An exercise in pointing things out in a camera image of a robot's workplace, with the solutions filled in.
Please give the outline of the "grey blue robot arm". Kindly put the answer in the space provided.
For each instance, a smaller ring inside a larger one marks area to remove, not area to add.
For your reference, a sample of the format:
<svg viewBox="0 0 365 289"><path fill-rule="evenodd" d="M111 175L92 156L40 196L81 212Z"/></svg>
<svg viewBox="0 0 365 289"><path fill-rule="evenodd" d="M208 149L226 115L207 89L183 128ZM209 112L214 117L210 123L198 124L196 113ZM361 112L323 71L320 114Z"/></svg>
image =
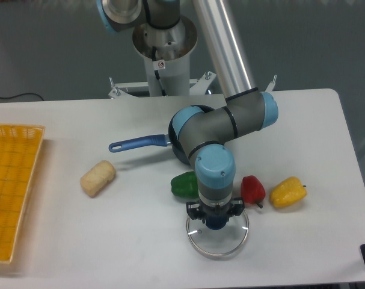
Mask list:
<svg viewBox="0 0 365 289"><path fill-rule="evenodd" d="M104 26L115 32L133 29L133 44L144 58L153 96L189 93L189 55L197 44L195 25L180 12L179 1L98 1ZM274 98L261 92L250 74L228 1L194 1L225 106L192 105L172 118L167 135L112 143L111 152L143 146L172 146L197 177L198 196L186 211L208 228L219 230L244 210L232 196L235 159L225 143L260 131L278 119Z"/></svg>

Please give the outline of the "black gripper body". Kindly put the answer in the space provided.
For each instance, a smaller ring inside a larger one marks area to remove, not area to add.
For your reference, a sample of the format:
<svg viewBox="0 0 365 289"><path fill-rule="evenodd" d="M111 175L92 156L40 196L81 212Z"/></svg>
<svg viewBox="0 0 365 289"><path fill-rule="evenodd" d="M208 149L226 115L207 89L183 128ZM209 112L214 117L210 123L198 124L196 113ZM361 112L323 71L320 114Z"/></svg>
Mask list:
<svg viewBox="0 0 365 289"><path fill-rule="evenodd" d="M225 205L209 206L200 200L199 204L197 218L204 220L205 223L227 223L233 217L233 208L230 202Z"/></svg>

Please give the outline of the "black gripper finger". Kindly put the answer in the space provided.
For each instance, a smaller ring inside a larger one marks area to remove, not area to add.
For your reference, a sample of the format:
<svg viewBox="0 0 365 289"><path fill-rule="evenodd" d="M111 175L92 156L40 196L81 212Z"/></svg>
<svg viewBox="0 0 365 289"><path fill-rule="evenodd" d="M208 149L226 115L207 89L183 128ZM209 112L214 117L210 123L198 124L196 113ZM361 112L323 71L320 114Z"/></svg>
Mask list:
<svg viewBox="0 0 365 289"><path fill-rule="evenodd" d="M199 201L190 201L186 203L186 212L190 219L201 220L203 224L206 223L206 213Z"/></svg>
<svg viewBox="0 0 365 289"><path fill-rule="evenodd" d="M240 216L245 209L244 200L242 197L231 199L227 215L229 217Z"/></svg>

